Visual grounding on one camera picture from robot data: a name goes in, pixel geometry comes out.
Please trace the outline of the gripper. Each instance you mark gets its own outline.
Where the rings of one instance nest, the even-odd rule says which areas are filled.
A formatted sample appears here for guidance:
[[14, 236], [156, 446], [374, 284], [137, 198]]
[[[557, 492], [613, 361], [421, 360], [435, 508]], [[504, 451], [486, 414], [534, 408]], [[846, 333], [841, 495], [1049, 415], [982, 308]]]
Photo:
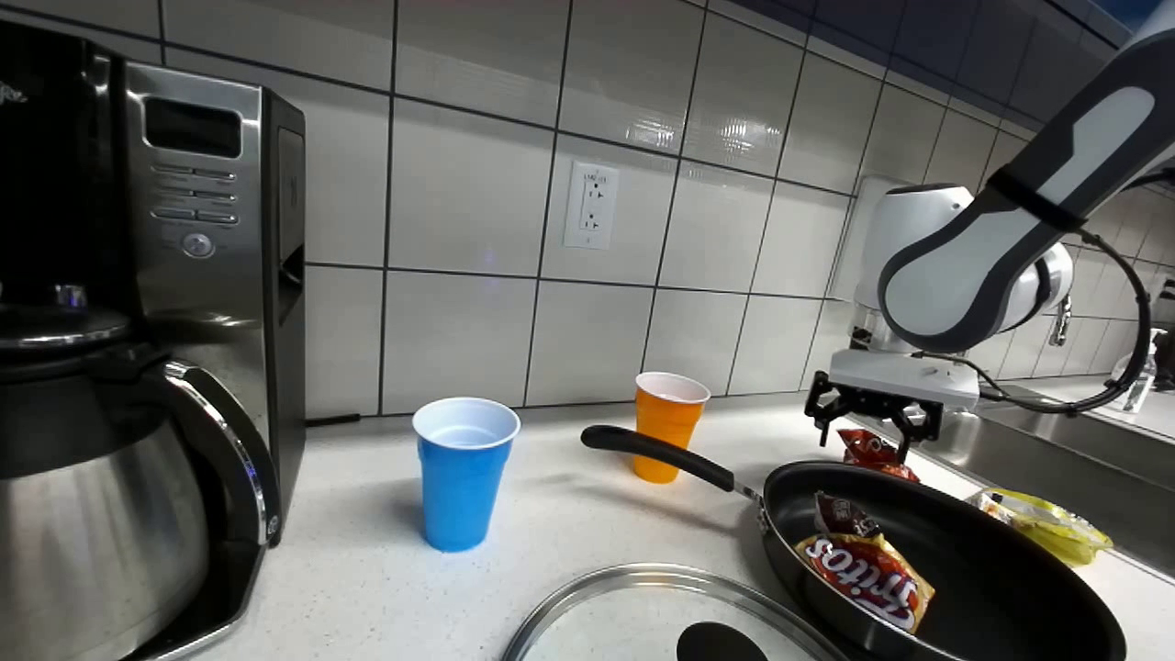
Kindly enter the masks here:
[[819, 431], [819, 447], [827, 446], [830, 426], [834, 420], [848, 414], [886, 417], [900, 436], [897, 461], [906, 464], [909, 448], [915, 444], [939, 439], [944, 403], [839, 385], [826, 372], [815, 372], [805, 400], [805, 414]]

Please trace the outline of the small red snack bag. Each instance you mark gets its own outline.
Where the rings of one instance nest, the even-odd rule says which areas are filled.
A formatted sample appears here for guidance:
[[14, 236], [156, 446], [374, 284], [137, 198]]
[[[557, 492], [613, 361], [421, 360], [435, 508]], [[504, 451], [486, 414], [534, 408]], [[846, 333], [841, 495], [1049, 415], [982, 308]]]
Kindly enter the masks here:
[[841, 439], [845, 451], [842, 463], [877, 470], [889, 475], [904, 478], [909, 483], [919, 484], [920, 478], [900, 461], [897, 448], [879, 438], [868, 430], [838, 430], [835, 434]]

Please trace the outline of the orange red chip bag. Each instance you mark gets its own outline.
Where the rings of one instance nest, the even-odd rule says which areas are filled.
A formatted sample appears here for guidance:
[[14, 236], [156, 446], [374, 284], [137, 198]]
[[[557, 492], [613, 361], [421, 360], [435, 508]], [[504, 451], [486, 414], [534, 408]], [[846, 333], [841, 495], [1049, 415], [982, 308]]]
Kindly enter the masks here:
[[811, 569], [857, 606], [914, 634], [935, 589], [851, 499], [817, 492], [817, 532], [794, 544]]

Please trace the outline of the stainless steel sink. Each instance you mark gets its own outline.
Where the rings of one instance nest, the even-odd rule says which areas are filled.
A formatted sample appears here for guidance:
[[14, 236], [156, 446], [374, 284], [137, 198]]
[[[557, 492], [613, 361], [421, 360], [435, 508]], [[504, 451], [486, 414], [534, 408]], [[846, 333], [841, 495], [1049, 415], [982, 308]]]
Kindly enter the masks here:
[[983, 402], [946, 414], [918, 452], [1082, 515], [1119, 553], [1175, 578], [1175, 393], [1150, 394], [1137, 414], [1074, 418]]

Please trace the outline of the yellow chip bag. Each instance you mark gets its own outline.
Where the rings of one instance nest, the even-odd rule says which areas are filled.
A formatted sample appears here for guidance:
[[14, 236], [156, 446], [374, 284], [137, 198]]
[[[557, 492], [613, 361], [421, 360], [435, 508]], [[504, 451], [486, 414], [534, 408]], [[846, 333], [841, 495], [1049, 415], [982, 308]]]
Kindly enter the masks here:
[[1008, 524], [1069, 567], [1090, 565], [1099, 552], [1113, 548], [1112, 537], [1048, 499], [1014, 490], [985, 488], [966, 498], [966, 503]]

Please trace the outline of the black frying pan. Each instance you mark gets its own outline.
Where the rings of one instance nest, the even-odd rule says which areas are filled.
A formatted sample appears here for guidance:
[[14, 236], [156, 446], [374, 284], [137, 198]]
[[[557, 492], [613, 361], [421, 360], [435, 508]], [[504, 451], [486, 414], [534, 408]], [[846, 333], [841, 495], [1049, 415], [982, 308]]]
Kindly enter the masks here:
[[[1081, 576], [1006, 522], [920, 484], [841, 463], [773, 468], [763, 490], [689, 448], [592, 424], [580, 440], [650, 457], [752, 503], [768, 564], [818, 623], [882, 661], [1124, 661], [1124, 632]], [[831, 587], [794, 544], [817, 532], [814, 495], [857, 503], [935, 589], [916, 633], [889, 626]]]

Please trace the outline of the orange plastic cup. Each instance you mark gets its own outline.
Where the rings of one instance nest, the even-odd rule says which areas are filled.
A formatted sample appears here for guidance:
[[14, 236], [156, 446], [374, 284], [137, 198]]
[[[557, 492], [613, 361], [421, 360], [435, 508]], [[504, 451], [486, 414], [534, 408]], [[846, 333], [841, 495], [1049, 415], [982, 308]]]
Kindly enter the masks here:
[[686, 376], [643, 372], [634, 377], [634, 430], [671, 446], [689, 448], [710, 398], [709, 387]]

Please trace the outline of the clear plastic bottle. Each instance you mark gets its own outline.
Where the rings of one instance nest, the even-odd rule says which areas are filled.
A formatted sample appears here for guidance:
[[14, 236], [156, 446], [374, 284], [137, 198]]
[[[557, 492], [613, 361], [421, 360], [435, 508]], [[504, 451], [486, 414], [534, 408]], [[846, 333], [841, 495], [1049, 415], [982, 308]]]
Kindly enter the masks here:
[[1124, 413], [1129, 414], [1137, 413], [1152, 392], [1154, 382], [1157, 379], [1157, 360], [1155, 360], [1154, 353], [1148, 353], [1142, 371], [1136, 379], [1130, 382], [1124, 393], [1113, 399], [1112, 409], [1124, 411]]

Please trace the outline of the glass pan lid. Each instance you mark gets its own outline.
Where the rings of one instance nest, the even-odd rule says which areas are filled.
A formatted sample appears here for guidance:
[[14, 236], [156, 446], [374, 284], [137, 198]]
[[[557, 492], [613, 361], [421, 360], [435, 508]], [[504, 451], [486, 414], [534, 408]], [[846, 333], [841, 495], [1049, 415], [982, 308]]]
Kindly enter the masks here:
[[774, 599], [705, 569], [625, 564], [533, 608], [501, 661], [851, 661]]

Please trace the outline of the blue plastic cup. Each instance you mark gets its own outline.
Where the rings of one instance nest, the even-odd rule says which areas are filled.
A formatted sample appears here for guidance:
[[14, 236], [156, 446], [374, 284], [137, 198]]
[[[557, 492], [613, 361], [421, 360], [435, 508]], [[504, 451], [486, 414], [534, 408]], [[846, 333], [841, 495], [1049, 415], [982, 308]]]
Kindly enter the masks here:
[[486, 539], [521, 419], [503, 403], [456, 397], [427, 403], [411, 423], [422, 468], [423, 537], [441, 552], [474, 549]]

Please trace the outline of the black and steel coffee maker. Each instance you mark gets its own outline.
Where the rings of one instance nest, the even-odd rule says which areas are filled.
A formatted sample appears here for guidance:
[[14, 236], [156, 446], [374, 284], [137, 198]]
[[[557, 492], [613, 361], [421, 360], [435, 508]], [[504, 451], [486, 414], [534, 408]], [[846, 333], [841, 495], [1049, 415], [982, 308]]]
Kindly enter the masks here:
[[101, 308], [202, 365], [263, 436], [282, 524], [216, 551], [181, 616], [123, 661], [212, 645], [251, 602], [306, 452], [306, 117], [257, 85], [0, 20], [0, 304]]

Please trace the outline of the stainless steel carafe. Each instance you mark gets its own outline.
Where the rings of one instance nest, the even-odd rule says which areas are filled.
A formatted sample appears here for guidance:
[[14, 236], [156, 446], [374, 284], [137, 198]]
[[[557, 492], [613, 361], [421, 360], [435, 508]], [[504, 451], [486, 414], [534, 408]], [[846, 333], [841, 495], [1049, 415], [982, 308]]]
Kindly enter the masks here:
[[110, 310], [0, 304], [0, 661], [123, 661], [281, 524], [216, 375]]

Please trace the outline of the white wall socket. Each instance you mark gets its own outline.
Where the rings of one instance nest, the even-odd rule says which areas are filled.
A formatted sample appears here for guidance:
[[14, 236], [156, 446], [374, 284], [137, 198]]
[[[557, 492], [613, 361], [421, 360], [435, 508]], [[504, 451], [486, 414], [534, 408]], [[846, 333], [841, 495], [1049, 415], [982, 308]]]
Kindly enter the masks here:
[[563, 247], [607, 250], [616, 218], [620, 171], [590, 162], [572, 162], [564, 218]]

